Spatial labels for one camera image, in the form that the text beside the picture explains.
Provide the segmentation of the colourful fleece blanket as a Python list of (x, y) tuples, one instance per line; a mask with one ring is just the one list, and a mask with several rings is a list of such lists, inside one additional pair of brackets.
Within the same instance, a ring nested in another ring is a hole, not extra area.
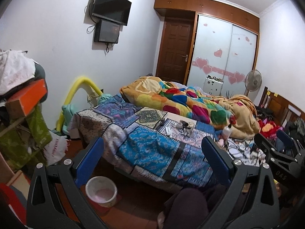
[(244, 95), (231, 98), (205, 95), (194, 87), (179, 87), (158, 77), (144, 76), (120, 89), (126, 102), (177, 114), (211, 125), (233, 127), (231, 137), (250, 139), (260, 132), (253, 102)]

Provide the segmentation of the white plastic trash bin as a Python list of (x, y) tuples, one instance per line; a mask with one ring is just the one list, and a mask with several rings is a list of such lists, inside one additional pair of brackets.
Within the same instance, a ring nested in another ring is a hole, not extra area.
[(117, 187), (107, 177), (96, 176), (85, 185), (88, 198), (101, 207), (110, 208), (117, 203)]

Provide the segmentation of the white tape roll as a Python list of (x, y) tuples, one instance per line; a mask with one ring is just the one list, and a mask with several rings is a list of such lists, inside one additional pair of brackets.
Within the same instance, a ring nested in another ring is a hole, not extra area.
[(181, 122), (177, 122), (176, 126), (177, 129), (182, 129), (183, 128), (183, 124)]

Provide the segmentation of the blue patchwork bedspread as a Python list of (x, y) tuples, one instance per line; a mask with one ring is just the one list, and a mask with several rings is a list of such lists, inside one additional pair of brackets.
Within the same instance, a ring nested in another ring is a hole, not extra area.
[[(182, 129), (175, 127), (177, 122), (183, 124)], [(201, 149), (204, 137), (219, 136), (211, 125), (137, 107), (115, 95), (74, 113), (68, 132), (85, 142), (101, 137), (103, 158), (109, 164), (157, 188), (177, 191), (218, 182)]]

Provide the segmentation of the small black wall monitor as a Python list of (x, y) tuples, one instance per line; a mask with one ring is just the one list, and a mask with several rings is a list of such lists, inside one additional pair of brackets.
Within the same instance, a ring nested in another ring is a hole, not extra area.
[(94, 42), (117, 44), (119, 39), (120, 25), (100, 20), (95, 27)]

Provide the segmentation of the wooden headboard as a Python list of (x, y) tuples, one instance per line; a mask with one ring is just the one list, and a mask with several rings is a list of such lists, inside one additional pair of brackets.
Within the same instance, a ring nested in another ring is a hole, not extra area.
[(258, 106), (272, 111), (274, 122), (283, 128), (297, 118), (304, 120), (304, 111), (286, 98), (271, 92), (267, 87), (264, 87)]

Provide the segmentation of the brown wooden door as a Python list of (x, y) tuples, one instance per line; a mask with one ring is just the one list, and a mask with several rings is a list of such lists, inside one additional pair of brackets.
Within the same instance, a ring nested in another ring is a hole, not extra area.
[(165, 18), (156, 69), (161, 80), (184, 82), (193, 26), (190, 19)]

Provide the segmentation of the green patterned bag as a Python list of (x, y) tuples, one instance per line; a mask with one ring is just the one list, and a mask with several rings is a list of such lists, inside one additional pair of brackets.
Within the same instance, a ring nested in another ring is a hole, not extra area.
[(51, 133), (38, 105), (24, 118), (1, 123), (1, 154), (13, 172), (31, 174), (37, 163), (46, 164), (43, 150), (52, 141)]

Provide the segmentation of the sliding wardrobe with hearts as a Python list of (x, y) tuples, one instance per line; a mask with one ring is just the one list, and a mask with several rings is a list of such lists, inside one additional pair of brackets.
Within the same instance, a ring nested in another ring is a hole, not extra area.
[(257, 35), (235, 24), (198, 15), (187, 86), (203, 89), (208, 75), (223, 81), (221, 96), (245, 94), (253, 69)]

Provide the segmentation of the yellow foam bed rail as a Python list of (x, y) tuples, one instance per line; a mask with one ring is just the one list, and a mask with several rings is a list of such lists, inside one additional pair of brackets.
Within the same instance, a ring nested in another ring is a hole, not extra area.
[[(103, 94), (102, 90), (90, 78), (86, 76), (80, 76), (76, 78), (75, 82), (71, 86), (71, 89), (69, 90), (68, 95), (64, 101), (64, 105), (68, 105), (71, 103), (73, 97), (80, 88), (86, 90), (88, 95), (95, 92), (100, 97)], [(64, 113), (63, 111), (61, 111), (59, 114), (59, 119), (56, 123), (56, 130), (58, 132), (62, 131), (64, 121), (65, 121)]]

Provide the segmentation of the black wall television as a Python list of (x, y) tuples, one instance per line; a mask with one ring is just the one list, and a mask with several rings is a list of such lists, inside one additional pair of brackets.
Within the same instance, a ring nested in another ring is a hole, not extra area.
[(127, 26), (131, 4), (129, 0), (94, 0), (91, 14)]

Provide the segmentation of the white pump bottle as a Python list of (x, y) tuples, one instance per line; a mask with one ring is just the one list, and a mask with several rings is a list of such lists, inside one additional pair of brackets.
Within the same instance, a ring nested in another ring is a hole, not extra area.
[(232, 133), (232, 125), (229, 124), (227, 126), (224, 127), (224, 129), (222, 130), (222, 138), (227, 141), (228, 138), (231, 136)]

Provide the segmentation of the white cloth pile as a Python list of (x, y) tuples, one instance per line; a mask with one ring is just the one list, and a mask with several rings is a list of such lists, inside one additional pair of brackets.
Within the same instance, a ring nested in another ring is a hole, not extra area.
[(35, 63), (18, 50), (1, 51), (1, 96), (35, 77)]

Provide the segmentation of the standing electric fan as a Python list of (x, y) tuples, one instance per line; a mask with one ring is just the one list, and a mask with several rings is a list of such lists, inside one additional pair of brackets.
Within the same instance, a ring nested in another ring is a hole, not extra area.
[(245, 95), (247, 96), (250, 92), (255, 92), (260, 89), (262, 84), (262, 75), (258, 70), (251, 70), (245, 79)]

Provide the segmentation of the white shopping bag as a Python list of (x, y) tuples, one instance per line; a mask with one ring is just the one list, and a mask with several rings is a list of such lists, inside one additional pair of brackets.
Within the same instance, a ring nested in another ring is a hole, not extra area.
[(65, 136), (59, 136), (50, 131), (52, 140), (43, 149), (47, 165), (52, 165), (64, 158), (68, 150), (68, 140)]

